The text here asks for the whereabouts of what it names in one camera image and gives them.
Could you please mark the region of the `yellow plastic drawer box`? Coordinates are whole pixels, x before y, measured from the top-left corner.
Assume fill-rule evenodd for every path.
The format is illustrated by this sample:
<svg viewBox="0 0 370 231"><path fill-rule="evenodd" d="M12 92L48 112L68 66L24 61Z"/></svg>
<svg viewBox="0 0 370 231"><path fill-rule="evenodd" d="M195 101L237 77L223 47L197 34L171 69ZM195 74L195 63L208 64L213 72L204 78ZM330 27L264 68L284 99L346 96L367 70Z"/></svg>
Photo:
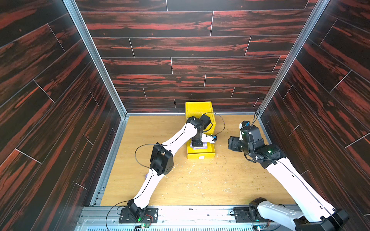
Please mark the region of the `yellow plastic drawer box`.
<svg viewBox="0 0 370 231"><path fill-rule="evenodd" d="M187 142L187 157L189 160L212 159L215 157L214 143L215 115L212 103L186 102L186 118L191 119L197 128L195 137Z"/></svg>

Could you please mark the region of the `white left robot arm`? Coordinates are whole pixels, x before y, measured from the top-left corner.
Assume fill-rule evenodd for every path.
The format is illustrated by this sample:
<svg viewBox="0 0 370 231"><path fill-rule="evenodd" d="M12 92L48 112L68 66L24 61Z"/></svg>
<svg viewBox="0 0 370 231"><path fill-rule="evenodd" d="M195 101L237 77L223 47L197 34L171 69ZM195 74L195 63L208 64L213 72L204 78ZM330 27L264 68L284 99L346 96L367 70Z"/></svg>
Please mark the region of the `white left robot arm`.
<svg viewBox="0 0 370 231"><path fill-rule="evenodd" d="M216 135L206 135L204 133L204 130L211 123L210 117L205 114L199 118L189 117L185 125L173 137L164 143L157 142L153 145L147 178L137 195L127 203L129 212L136 221L139 222L145 217L145 210L154 190L161 179L173 169L173 157L184 144L191 139L201 144L217 141Z"/></svg>

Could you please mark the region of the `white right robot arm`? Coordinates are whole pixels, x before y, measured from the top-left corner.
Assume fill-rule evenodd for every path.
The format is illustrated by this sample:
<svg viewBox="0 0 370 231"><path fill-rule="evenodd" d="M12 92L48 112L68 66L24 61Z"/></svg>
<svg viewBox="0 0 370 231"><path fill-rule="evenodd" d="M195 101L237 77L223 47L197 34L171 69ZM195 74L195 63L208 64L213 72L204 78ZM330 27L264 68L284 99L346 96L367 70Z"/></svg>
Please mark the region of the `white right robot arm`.
<svg viewBox="0 0 370 231"><path fill-rule="evenodd" d="M274 221L292 231L340 231L348 222L348 213L335 209L322 198L277 145L265 144L255 125L241 122L240 135L228 139L228 149L243 152L248 161L259 163L280 182L300 208L300 211L290 210L259 197L248 205L247 216L251 221Z"/></svg>

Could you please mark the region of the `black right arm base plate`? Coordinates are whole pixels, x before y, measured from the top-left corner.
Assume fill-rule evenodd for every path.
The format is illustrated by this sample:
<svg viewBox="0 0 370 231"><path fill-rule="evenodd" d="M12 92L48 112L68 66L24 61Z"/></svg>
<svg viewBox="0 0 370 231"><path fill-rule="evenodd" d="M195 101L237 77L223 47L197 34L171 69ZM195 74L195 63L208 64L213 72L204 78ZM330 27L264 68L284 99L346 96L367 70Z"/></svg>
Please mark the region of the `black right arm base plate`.
<svg viewBox="0 0 370 231"><path fill-rule="evenodd" d="M259 222L259 212L255 207L237 207L230 212L236 220L236 223Z"/></svg>

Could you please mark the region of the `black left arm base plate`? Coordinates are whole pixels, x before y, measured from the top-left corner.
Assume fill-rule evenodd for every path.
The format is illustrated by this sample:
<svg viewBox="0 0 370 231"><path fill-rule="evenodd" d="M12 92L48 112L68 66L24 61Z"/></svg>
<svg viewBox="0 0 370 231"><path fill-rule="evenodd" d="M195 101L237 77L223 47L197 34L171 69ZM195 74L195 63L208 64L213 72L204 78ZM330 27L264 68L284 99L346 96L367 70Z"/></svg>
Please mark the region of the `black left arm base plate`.
<svg viewBox="0 0 370 231"><path fill-rule="evenodd" d="M139 215L133 215L127 207L123 207L119 216L119 224L129 223L157 223L159 216L159 209L149 207L143 212L139 212Z"/></svg>

